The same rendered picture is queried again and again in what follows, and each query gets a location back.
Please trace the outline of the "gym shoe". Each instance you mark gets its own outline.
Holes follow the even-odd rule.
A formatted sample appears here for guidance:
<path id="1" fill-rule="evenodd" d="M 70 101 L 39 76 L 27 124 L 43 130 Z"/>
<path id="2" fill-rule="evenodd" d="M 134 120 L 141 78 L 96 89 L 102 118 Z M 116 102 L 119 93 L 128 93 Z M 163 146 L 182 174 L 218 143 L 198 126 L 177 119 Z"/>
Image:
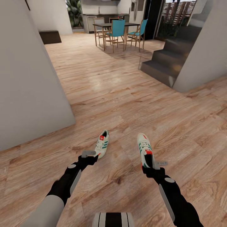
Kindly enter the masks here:
<path id="1" fill-rule="evenodd" d="M 101 159 L 106 153 L 108 142 L 109 142 L 109 133 L 107 130 L 104 130 L 99 136 L 99 139 L 95 148 L 96 154 L 93 156 L 95 157 L 98 155 L 98 159 Z"/>
<path id="2" fill-rule="evenodd" d="M 138 134 L 137 145 L 139 147 L 141 159 L 142 159 L 141 168 L 142 166 L 144 166 L 145 168 L 154 167 L 154 164 L 153 164 L 153 162 L 155 161 L 154 154 L 152 152 L 149 139 L 144 133 Z"/>

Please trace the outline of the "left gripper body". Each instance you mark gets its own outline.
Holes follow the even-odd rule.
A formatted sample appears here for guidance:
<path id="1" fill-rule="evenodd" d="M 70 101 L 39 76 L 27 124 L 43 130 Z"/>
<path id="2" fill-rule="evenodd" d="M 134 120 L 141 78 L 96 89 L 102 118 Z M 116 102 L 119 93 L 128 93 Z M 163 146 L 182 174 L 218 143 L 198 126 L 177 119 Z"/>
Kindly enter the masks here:
<path id="1" fill-rule="evenodd" d="M 93 165 L 94 164 L 94 156 L 88 156 L 86 158 L 82 158 L 82 156 L 78 157 L 79 161 L 83 161 L 85 164 L 85 167 L 88 165 Z"/>

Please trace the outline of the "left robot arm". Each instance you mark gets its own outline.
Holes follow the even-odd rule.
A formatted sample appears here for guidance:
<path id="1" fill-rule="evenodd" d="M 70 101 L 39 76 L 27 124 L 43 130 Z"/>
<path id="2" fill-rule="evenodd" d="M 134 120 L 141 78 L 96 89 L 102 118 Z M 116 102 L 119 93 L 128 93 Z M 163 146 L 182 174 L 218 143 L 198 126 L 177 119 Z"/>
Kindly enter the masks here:
<path id="1" fill-rule="evenodd" d="M 57 180 L 47 196 L 42 200 L 38 207 L 29 215 L 29 217 L 19 227 L 56 227 L 60 215 L 71 197 L 80 177 L 81 172 L 88 165 L 97 162 L 96 151 L 83 150 L 82 156 L 78 157 L 78 162 L 68 166 L 65 174 Z"/>

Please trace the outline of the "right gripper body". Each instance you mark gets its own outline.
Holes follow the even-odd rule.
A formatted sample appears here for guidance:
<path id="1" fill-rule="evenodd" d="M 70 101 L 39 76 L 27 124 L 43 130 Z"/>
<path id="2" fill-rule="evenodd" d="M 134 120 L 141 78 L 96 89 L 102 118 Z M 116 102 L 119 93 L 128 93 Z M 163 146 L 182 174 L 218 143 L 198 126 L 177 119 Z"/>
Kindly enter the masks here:
<path id="1" fill-rule="evenodd" d="M 163 167 L 160 167 L 160 169 L 154 169 L 153 167 L 147 167 L 146 168 L 146 176 L 148 178 L 154 178 L 156 180 L 157 174 L 164 174 L 165 175 L 165 169 Z"/>

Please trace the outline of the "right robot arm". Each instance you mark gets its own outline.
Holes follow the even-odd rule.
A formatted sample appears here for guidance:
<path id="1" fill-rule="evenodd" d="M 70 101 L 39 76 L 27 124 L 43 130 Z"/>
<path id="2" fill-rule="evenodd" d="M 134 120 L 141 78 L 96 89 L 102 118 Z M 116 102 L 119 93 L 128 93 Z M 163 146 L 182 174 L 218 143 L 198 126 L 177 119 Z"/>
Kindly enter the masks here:
<path id="1" fill-rule="evenodd" d="M 176 181 L 165 175 L 165 169 L 160 167 L 167 166 L 168 162 L 155 160 L 153 164 L 154 167 L 142 166 L 143 173 L 148 178 L 154 178 L 159 184 L 159 191 L 174 225 L 177 227 L 204 227 L 193 205 L 181 195 Z"/>

